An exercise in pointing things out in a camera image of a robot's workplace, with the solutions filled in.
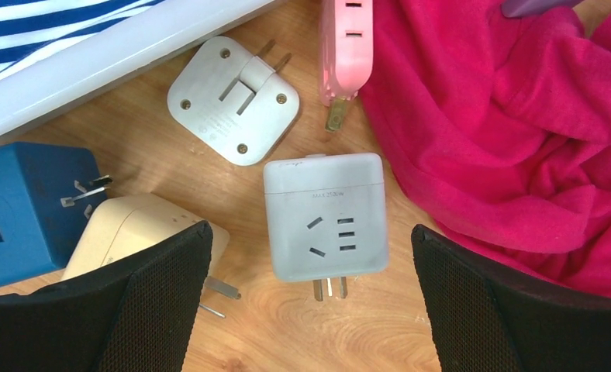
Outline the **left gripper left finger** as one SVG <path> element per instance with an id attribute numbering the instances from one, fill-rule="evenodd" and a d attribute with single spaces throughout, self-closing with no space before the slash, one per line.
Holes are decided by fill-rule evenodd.
<path id="1" fill-rule="evenodd" d="M 0 371 L 180 371 L 212 243 L 201 221 L 32 294 L 0 295 Z"/>

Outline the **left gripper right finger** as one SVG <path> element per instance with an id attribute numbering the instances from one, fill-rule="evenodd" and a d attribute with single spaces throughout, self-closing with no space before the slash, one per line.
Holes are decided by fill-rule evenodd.
<path id="1" fill-rule="evenodd" d="M 444 371 L 611 371 L 611 298 L 471 252 L 425 225 L 414 267 Z"/>

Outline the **beige dragon cube adapter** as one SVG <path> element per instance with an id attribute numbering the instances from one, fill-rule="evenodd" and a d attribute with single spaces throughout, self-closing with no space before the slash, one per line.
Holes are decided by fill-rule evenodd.
<path id="1" fill-rule="evenodd" d="M 91 214 L 61 280 L 147 249 L 202 220 L 151 193 L 110 198 Z"/>

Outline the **blue cube adapter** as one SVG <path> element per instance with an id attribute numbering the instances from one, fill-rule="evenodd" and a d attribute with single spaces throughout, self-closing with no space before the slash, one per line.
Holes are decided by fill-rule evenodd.
<path id="1" fill-rule="evenodd" d="M 107 195 L 80 147 L 0 146 L 0 287 L 64 269 Z"/>

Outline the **white cube socket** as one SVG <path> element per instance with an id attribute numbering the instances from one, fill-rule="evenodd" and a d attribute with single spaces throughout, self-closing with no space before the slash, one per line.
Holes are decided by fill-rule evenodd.
<path id="1" fill-rule="evenodd" d="M 268 240 L 280 281 L 310 281 L 314 298 L 348 295 L 347 279 L 389 263 L 385 180 L 376 153 L 274 160 L 263 169 Z"/>

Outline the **white USB charger plug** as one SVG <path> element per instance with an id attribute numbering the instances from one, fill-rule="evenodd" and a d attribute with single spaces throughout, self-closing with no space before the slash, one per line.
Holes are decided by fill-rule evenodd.
<path id="1" fill-rule="evenodd" d="M 167 93 L 175 121 L 237 166 L 261 162 L 295 121 L 299 94 L 265 56 L 270 40 L 251 53 L 237 41 L 216 36 L 203 43 Z"/>

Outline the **purple USB power strip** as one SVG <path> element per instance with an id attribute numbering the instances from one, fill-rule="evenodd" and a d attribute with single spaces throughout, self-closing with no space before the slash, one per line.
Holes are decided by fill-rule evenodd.
<path id="1" fill-rule="evenodd" d="M 557 7 L 574 7 L 581 0 L 505 0 L 501 4 L 506 18 L 522 18 L 539 15 Z"/>

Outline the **pink square plug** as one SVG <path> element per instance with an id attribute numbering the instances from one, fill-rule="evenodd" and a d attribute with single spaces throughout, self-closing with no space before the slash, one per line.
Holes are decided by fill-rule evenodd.
<path id="1" fill-rule="evenodd" d="M 319 97 L 329 108 L 325 129 L 341 129 L 374 61 L 372 0 L 323 1 L 319 19 Z"/>

